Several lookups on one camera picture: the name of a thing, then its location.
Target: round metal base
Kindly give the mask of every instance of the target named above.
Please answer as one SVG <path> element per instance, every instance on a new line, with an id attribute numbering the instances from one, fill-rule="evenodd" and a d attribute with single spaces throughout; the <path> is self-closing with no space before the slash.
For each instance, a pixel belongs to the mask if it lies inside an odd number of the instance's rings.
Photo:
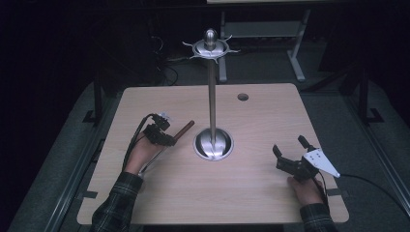
<path id="1" fill-rule="evenodd" d="M 233 139 L 228 132 L 217 128 L 215 145 L 213 146 L 211 143 L 211 130 L 205 129 L 193 140 L 193 148 L 205 160 L 223 160 L 233 150 Z"/>

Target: person's arm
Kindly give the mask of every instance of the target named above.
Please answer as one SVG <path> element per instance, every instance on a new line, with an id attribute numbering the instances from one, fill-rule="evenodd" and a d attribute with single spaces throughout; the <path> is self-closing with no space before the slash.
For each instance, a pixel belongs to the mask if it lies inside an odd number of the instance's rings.
<path id="1" fill-rule="evenodd" d="M 124 171 L 120 174 L 108 198 L 93 214 L 90 231 L 128 231 L 135 198 L 143 183 L 138 177 L 142 166 L 150 161 L 163 146 L 152 144 L 139 134 Z"/>
<path id="2" fill-rule="evenodd" d="M 323 204 L 319 189 L 312 180 L 299 183 L 293 177 L 287 182 L 295 190 L 299 202 L 304 228 L 307 232 L 334 232 L 337 231 L 328 208 Z"/>

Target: white trigger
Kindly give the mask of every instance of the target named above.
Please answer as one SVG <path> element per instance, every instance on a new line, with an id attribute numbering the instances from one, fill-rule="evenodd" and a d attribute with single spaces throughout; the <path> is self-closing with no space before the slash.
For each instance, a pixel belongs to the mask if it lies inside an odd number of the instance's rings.
<path id="1" fill-rule="evenodd" d="M 334 166 L 331 164 L 331 162 L 328 160 L 326 155 L 323 153 L 322 149 L 318 148 L 314 151 L 308 152 L 304 154 L 305 159 L 310 162 L 311 165 L 314 167 L 325 171 L 334 177 L 339 178 L 340 174 L 336 171 Z"/>

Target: table top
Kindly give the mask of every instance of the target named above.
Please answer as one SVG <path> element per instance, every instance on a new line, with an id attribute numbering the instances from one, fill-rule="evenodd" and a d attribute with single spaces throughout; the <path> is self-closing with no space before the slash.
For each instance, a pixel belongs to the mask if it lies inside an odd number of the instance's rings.
<path id="1" fill-rule="evenodd" d="M 239 94 L 249 99 L 240 101 Z M 208 86 L 127 89 L 88 187 L 97 197 L 84 198 L 77 216 L 80 224 L 90 224 L 92 214 L 107 198 L 142 118 L 160 112 L 171 117 L 168 134 L 176 134 L 190 120 L 195 125 L 145 172 L 132 223 L 301 221 L 300 205 L 286 183 L 289 175 L 276 169 L 272 148 L 277 144 L 285 158 L 300 160 L 306 150 L 298 136 L 315 147 L 320 147 L 319 141 L 293 84 L 252 84 L 217 86 L 217 127 L 234 140 L 232 153 L 219 161 L 202 159 L 193 148 L 195 136 L 210 127 Z M 335 179 L 324 176 L 328 189 L 336 189 Z M 334 221 L 347 221 L 341 196 L 329 196 L 329 202 Z"/>

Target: plaid sleeve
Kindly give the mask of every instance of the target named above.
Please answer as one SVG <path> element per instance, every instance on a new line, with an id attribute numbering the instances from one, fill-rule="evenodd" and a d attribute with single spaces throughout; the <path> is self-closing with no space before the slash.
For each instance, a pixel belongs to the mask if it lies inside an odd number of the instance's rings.
<path id="1" fill-rule="evenodd" d="M 306 232 L 334 232 L 335 224 L 324 204 L 311 204 L 302 207 L 301 217 Z"/>
<path id="2" fill-rule="evenodd" d="M 93 214 L 90 231 L 128 231 L 135 198 L 143 180 L 122 172 L 108 198 Z"/>

